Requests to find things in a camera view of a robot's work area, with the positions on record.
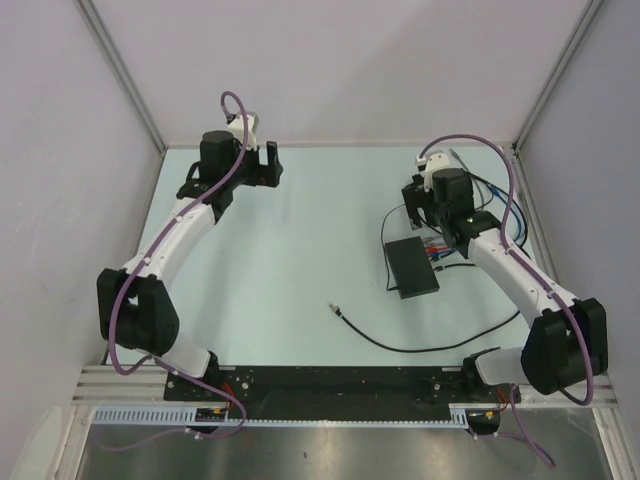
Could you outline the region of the black network switch box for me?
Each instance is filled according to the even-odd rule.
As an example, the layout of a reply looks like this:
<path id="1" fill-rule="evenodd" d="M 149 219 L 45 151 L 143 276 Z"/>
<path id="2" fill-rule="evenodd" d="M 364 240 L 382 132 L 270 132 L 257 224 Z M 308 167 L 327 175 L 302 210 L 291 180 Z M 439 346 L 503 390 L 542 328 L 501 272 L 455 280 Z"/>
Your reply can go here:
<path id="1" fill-rule="evenodd" d="M 440 290 L 430 257 L 419 236 L 387 242 L 385 253 L 395 290 L 402 300 Z"/>

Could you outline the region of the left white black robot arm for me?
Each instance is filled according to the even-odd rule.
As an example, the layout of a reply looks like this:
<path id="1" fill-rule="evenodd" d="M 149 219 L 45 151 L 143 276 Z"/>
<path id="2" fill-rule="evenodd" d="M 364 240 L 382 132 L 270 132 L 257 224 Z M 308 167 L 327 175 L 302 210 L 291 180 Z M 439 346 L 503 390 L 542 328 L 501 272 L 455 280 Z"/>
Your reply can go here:
<path id="1" fill-rule="evenodd" d="M 200 239 L 222 218 L 240 186 L 275 188 L 283 166 L 278 145 L 243 143 L 225 130 L 206 132 L 199 159 L 176 194 L 169 218 L 151 243 L 119 269 L 97 278 L 100 333 L 114 356 L 122 347 L 142 353 L 176 376 L 197 398 L 221 387 L 217 356 L 182 333 L 169 286 Z"/>

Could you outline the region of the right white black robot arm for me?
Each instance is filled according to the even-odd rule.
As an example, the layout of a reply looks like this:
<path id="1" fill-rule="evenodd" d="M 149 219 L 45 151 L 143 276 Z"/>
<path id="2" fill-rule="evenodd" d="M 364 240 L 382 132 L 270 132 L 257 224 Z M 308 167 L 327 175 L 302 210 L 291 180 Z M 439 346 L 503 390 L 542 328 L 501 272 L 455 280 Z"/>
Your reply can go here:
<path id="1" fill-rule="evenodd" d="M 416 174 L 401 190 L 415 224 L 440 230 L 447 246 L 483 270 L 529 327 L 523 346 L 493 348 L 464 363 L 463 393 L 484 401 L 497 385 L 527 384 L 543 395 L 585 383 L 591 402 L 596 376 L 608 368 L 607 315 L 595 298 L 581 299 L 545 274 L 510 238 L 496 216 L 474 206 L 470 174 L 440 168 Z"/>

